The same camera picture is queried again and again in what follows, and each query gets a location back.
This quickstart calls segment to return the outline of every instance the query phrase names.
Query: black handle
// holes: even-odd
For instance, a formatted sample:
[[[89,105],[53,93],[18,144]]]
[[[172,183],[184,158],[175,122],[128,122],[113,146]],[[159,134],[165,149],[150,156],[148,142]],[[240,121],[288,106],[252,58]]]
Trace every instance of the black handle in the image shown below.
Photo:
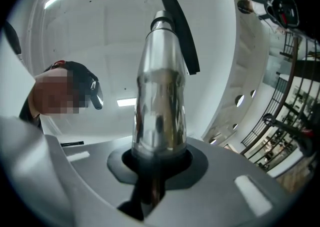
[[[197,51],[184,12],[177,0],[162,0],[162,3],[164,9],[173,17],[175,33],[179,39],[181,52],[189,75],[197,74],[200,72]]]

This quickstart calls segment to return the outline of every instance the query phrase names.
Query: white panel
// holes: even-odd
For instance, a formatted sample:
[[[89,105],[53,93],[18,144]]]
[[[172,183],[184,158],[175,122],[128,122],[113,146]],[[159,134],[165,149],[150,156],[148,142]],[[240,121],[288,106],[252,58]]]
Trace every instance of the white panel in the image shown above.
[[[271,202],[246,175],[238,176],[234,183],[256,217],[263,216],[272,209]]]
[[[82,160],[82,159],[85,159],[85,158],[88,158],[88,157],[90,157],[90,153],[87,152],[87,151],[83,151],[83,152],[80,152],[80,153],[69,155],[66,158],[67,158],[67,160],[69,162],[73,162],[73,161]]]
[[[0,115],[18,117],[35,84],[18,60],[3,32],[0,33]]]

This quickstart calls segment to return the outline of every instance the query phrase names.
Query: metal railing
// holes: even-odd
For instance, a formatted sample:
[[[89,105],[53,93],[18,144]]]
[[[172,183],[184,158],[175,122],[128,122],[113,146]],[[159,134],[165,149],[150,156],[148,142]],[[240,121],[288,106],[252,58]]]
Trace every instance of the metal railing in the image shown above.
[[[295,65],[296,65],[296,61],[297,61],[297,57],[298,57],[298,44],[299,44],[299,40],[297,37],[292,37],[292,43],[293,43],[293,50],[292,50],[292,65],[291,65],[291,71],[290,71],[290,75],[289,75],[289,79],[286,83],[285,86],[285,90],[282,94],[282,96],[277,100],[277,105],[276,108],[273,109],[272,115],[277,117],[278,114],[280,113],[286,98],[289,94],[290,91],[290,87],[294,78],[294,69],[295,69]],[[291,42],[290,42],[291,36],[286,35],[285,37],[285,41],[284,41],[284,48],[283,50],[288,52],[287,48],[291,47]],[[248,152],[256,143],[258,143],[260,141],[260,139],[264,136],[264,134],[268,131],[269,127],[267,125],[263,125],[262,124],[262,116],[261,119],[258,121],[258,123],[255,125],[255,127],[253,128],[253,130],[248,134],[248,136],[246,138],[244,138],[244,140],[241,142],[246,148],[240,153],[241,155],[244,155],[246,152]]]
[[[283,52],[280,52],[280,55],[288,57],[290,60],[292,60],[293,54],[294,54],[294,35],[290,32],[286,32],[284,45],[283,45]]]
[[[281,77],[278,78],[272,98],[262,116],[264,116],[266,113],[271,113],[271,114],[276,113],[276,110],[280,104],[280,101],[284,96],[283,91],[287,88],[287,85],[288,85],[288,81],[282,79]],[[247,147],[249,144],[251,144],[259,136],[259,134],[266,128],[267,125],[264,123],[262,116],[257,122],[257,124],[254,126],[252,131],[241,142],[244,146]]]
[[[317,44],[315,45],[315,55],[317,55]],[[317,92],[315,94],[315,97],[312,98],[310,96],[310,92],[313,86],[313,83],[315,80],[319,81],[319,73],[317,71],[317,67],[319,68],[320,62],[317,61],[317,57],[314,58],[313,64],[312,64],[312,70],[311,75],[308,75],[308,72],[310,69],[306,68],[308,64],[310,64],[310,61],[307,60],[308,55],[308,41],[306,41],[306,53],[305,53],[305,60],[303,61],[303,67],[302,67],[302,74],[300,76],[301,81],[299,84],[299,87],[297,91],[295,91],[295,97],[293,102],[289,104],[284,103],[283,107],[287,108],[287,113],[285,114],[285,117],[281,120],[282,123],[285,123],[287,125],[293,126],[299,130],[302,130],[305,127],[305,122],[301,120],[303,114],[306,116],[306,119],[308,120],[312,114],[312,111],[316,104],[320,103],[319,93],[320,93],[320,85],[317,88]],[[303,82],[306,80],[306,76],[308,75],[308,80],[310,81],[310,85],[308,88],[304,88],[302,90]],[[294,109],[294,106],[299,100],[299,102],[302,102],[301,107],[298,108],[298,110]],[[268,137],[266,141],[264,141],[262,146],[255,151],[253,154],[251,154],[248,157],[248,160],[251,159],[251,161],[254,164],[257,164],[260,168],[264,169],[265,171],[269,171],[278,164],[280,164],[284,159],[286,159],[298,146],[297,142],[294,139],[294,136],[291,136],[286,131],[282,130],[281,128],[271,127],[275,129],[274,133]],[[257,155],[259,152],[264,150],[263,155],[253,160],[253,157]]]

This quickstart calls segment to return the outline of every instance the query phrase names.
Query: silver cylinder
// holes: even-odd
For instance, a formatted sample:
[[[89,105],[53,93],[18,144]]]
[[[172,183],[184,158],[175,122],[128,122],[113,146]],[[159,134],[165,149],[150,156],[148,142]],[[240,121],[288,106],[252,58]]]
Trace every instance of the silver cylinder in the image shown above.
[[[184,60],[172,30],[173,22],[159,18],[158,12],[146,37],[137,75],[134,156],[167,159],[186,150]]]

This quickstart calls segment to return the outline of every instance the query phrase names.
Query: black strip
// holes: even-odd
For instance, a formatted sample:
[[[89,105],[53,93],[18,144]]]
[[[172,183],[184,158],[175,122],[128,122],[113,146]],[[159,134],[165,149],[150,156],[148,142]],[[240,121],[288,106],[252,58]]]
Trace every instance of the black strip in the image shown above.
[[[75,145],[84,145],[84,141],[75,141],[75,142],[64,142],[60,143],[61,147],[75,146]]]
[[[268,15],[268,14],[266,13],[266,14],[263,14],[263,15],[258,15],[258,18],[259,18],[260,20],[270,19],[270,15]]]
[[[263,4],[263,5],[265,4],[265,0],[252,0],[252,1]]]

